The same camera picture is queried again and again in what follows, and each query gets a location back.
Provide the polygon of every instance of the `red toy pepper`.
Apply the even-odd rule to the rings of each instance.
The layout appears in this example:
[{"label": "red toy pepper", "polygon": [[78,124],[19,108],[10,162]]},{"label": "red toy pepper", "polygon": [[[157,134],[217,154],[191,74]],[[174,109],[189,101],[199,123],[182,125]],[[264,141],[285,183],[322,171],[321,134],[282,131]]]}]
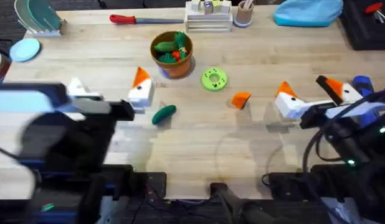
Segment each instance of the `red toy pepper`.
[{"label": "red toy pepper", "polygon": [[172,52],[172,56],[175,57],[177,61],[180,61],[180,52],[178,50]]}]

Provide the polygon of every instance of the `pencil cup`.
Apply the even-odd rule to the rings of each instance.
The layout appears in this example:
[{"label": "pencil cup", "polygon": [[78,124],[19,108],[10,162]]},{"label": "pencil cup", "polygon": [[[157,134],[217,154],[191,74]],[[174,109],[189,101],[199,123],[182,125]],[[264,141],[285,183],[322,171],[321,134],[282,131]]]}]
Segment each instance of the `pencil cup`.
[{"label": "pencil cup", "polygon": [[254,4],[251,4],[248,9],[244,9],[245,1],[238,4],[237,14],[234,16],[234,24],[237,27],[247,27],[252,23],[252,13],[254,11]]}]

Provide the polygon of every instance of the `white plate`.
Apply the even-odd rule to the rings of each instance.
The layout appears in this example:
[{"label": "white plate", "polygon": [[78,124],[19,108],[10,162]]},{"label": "white plate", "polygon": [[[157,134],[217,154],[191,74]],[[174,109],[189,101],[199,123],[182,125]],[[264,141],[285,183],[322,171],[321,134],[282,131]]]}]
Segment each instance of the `white plate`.
[{"label": "white plate", "polygon": [[31,14],[29,13],[27,0],[16,0],[14,2],[14,9],[16,10],[19,20],[21,20],[29,28],[37,32],[44,31],[43,28],[34,22]]}]

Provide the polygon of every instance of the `green toy cucumber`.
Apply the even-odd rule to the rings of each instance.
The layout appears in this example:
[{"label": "green toy cucumber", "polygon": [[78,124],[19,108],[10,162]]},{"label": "green toy cucumber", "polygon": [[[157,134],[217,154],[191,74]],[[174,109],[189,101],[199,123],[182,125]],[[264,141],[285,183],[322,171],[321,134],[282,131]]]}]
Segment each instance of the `green toy cucumber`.
[{"label": "green toy cucumber", "polygon": [[176,106],[169,105],[165,106],[164,108],[160,109],[153,117],[153,125],[157,125],[166,118],[172,116],[176,112]]},{"label": "green toy cucumber", "polygon": [[155,45],[154,49],[159,53],[174,52],[175,50],[178,50],[178,45],[176,41],[160,42]]}]

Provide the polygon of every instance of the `blue cloth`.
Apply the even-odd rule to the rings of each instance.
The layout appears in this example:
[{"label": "blue cloth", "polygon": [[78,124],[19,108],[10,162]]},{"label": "blue cloth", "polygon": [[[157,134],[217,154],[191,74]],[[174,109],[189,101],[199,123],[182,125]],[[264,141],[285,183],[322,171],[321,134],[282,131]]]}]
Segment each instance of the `blue cloth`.
[{"label": "blue cloth", "polygon": [[274,12],[279,26],[327,27],[342,12],[343,0],[286,0]]}]

